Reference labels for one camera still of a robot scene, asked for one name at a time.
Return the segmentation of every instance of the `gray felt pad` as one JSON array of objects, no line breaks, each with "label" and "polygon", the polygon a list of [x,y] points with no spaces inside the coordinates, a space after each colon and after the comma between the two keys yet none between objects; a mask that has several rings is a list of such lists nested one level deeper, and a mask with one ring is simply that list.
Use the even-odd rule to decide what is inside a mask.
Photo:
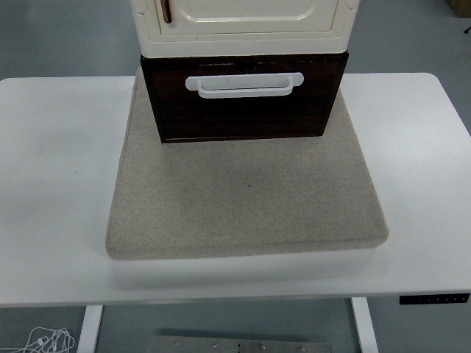
[{"label": "gray felt pad", "polygon": [[138,72],[106,237],[112,258],[371,248],[388,233],[340,93],[319,138],[162,144]]}]

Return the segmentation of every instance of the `metal plate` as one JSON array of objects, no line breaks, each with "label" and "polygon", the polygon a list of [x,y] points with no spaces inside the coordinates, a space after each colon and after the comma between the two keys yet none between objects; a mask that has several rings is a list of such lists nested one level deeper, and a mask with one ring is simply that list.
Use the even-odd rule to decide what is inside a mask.
[{"label": "metal plate", "polygon": [[147,353],[331,353],[325,343],[152,336]]}]

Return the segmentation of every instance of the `white table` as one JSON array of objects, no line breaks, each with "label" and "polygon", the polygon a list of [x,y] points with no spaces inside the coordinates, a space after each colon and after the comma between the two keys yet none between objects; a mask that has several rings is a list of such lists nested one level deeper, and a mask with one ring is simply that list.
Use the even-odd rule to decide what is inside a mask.
[{"label": "white table", "polygon": [[0,305],[471,290],[471,138],[429,74],[346,74],[383,211],[376,249],[115,261],[107,217],[133,77],[0,82]]}]

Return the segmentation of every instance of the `white plastic handle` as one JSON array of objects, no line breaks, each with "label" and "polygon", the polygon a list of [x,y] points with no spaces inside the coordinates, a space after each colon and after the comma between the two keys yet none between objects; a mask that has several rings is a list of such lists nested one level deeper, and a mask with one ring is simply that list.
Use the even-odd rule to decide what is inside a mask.
[{"label": "white plastic handle", "polygon": [[221,76],[190,76],[185,81],[189,90],[197,90],[202,98],[241,98],[287,96],[294,86],[303,83],[300,72]]}]

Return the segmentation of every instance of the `cable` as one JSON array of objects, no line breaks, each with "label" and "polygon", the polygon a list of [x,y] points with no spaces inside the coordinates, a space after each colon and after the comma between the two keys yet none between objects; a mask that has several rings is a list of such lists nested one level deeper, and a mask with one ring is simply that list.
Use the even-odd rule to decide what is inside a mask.
[{"label": "cable", "polygon": [[[33,339],[33,334],[38,331],[45,331],[47,335]],[[29,333],[28,341],[23,348],[0,348],[0,351],[10,351],[10,353],[69,353],[74,345],[75,338],[68,333],[67,329],[35,327]]]}]

